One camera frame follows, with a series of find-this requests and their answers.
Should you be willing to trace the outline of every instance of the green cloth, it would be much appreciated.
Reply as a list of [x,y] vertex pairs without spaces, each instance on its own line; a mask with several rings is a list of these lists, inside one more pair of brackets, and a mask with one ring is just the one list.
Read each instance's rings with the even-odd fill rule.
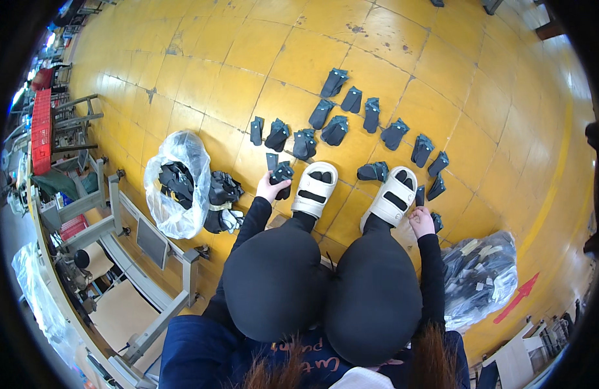
[[34,175],[31,177],[31,180],[51,197],[55,196],[57,192],[63,192],[72,201],[79,199],[77,186],[72,181],[72,178],[56,170],[51,169],[48,173]]
[[81,180],[85,191],[90,194],[98,190],[98,174],[90,172],[84,179]]

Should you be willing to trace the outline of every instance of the brown hair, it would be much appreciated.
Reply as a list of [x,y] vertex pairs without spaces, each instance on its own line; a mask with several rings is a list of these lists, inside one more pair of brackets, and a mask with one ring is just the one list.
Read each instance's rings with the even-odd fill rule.
[[[302,348],[297,338],[289,344],[289,356],[283,365],[274,369],[262,355],[254,358],[245,375],[241,389],[297,389],[301,382]],[[430,323],[412,340],[414,360],[410,372],[410,389],[452,389],[457,387],[455,354],[444,348],[443,330]]]
[[412,339],[414,360],[408,388],[452,389],[457,387],[455,354],[444,347],[444,330],[429,323],[418,337]]

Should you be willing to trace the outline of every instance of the person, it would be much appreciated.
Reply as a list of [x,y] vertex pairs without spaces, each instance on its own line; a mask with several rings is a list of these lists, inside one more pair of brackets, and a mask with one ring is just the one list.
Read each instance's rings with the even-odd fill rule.
[[31,80],[31,90],[36,92],[43,89],[51,89],[52,93],[64,93],[67,92],[68,89],[66,87],[54,87],[54,79],[55,79],[55,70],[67,67],[69,65],[56,65],[50,68],[42,68],[38,70],[38,72]]
[[428,209],[418,206],[408,217],[420,285],[390,235],[415,198],[414,173],[403,166],[389,172],[360,221],[362,236],[336,269],[321,264],[311,236],[336,169],[307,167],[293,216],[264,230],[276,195],[291,184],[271,185],[272,173],[258,183],[203,314],[170,321],[159,387],[470,388],[462,338],[444,331],[443,264]]

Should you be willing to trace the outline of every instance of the clear plastic bag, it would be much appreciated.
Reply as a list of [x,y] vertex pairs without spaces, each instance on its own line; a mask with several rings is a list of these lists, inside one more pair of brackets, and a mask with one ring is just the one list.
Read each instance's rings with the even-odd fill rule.
[[77,330],[63,317],[42,278],[44,270],[37,241],[23,246],[14,255],[12,268],[48,343],[69,367],[74,366],[77,346],[83,341]]
[[442,250],[446,330],[478,323],[508,303],[518,286],[513,236],[498,231]]
[[[210,161],[200,138],[187,130],[166,137],[159,153],[148,160],[144,171],[146,203],[157,228],[166,236],[189,239],[202,229],[209,212]],[[194,201],[189,209],[161,193],[161,166],[172,162],[182,162],[194,178]]]

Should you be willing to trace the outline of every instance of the red arrow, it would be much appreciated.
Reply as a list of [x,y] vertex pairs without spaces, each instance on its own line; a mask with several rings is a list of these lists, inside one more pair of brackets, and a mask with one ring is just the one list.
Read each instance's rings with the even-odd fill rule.
[[522,285],[518,289],[518,295],[515,297],[515,299],[513,299],[512,302],[509,303],[509,305],[505,308],[504,311],[500,313],[500,315],[496,316],[496,319],[494,319],[494,324],[502,322],[502,320],[505,317],[507,317],[509,312],[513,311],[513,308],[515,308],[515,306],[518,305],[518,303],[520,303],[522,299],[524,299],[531,293],[531,289],[533,289],[533,285],[535,285],[538,275],[539,272],[537,272],[537,274],[534,275],[533,278],[529,279],[526,283],[524,283],[524,285]]

